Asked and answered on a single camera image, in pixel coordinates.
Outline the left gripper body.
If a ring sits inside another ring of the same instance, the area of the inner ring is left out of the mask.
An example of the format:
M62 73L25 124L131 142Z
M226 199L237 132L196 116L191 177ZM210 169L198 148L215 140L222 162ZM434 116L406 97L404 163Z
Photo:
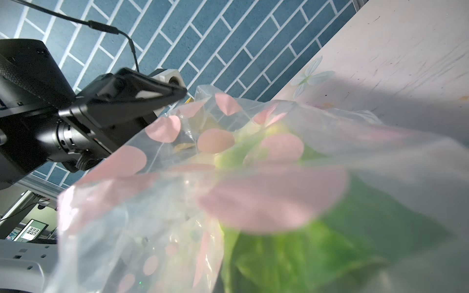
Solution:
M97 77L74 102L59 111L84 139L73 139L77 149L112 153L154 122L158 82L135 71L119 71Z

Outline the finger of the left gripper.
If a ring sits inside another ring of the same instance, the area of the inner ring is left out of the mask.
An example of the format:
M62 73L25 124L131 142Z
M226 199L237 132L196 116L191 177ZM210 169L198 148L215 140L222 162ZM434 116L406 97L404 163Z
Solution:
M150 78L129 68L97 77L69 110L81 124L98 128L119 125L183 99L188 90Z

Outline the zip-top bag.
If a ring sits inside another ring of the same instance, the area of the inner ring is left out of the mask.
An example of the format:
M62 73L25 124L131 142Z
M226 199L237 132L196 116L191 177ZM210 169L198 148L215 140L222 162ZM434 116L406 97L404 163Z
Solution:
M198 88L67 189L48 293L466 293L469 151Z

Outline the chinese cabbage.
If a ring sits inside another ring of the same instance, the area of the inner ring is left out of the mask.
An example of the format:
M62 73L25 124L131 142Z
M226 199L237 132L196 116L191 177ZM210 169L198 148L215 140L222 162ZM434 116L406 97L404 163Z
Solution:
M254 166L222 179L201 200L221 221L226 293L359 290L377 271L442 243L449 233L390 195L339 168L311 167L325 156L309 136L279 123L236 138L208 129L198 138L213 166Z

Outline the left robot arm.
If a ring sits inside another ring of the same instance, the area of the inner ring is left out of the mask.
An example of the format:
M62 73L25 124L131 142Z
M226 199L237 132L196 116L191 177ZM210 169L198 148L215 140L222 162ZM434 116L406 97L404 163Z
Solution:
M1 188L46 162L72 173L95 167L186 93L129 68L75 93L42 41L2 40Z

